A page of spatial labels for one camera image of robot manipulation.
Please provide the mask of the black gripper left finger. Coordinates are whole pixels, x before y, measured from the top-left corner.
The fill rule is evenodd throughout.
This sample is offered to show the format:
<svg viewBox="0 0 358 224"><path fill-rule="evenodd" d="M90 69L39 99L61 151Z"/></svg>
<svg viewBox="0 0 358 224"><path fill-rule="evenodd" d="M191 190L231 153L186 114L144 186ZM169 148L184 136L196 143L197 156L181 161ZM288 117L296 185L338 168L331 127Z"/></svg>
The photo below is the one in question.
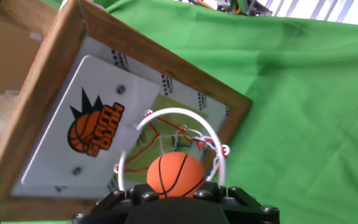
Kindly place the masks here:
<svg viewBox="0 0 358 224"><path fill-rule="evenodd" d="M155 191L140 184L126 191L115 189L90 211L76 214L72 224L124 224L130 211L138 205L155 200Z"/></svg>

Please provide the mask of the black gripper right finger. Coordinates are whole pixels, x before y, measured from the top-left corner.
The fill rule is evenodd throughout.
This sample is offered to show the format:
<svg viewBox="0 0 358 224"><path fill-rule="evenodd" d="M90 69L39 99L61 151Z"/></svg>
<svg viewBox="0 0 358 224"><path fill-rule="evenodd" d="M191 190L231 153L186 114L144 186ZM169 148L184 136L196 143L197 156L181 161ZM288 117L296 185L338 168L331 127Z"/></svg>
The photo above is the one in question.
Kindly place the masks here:
<svg viewBox="0 0 358 224"><path fill-rule="evenodd" d="M227 223L280 224L280 211L272 205L262 205L240 187L205 182L194 194L194 199L207 201Z"/></svg>

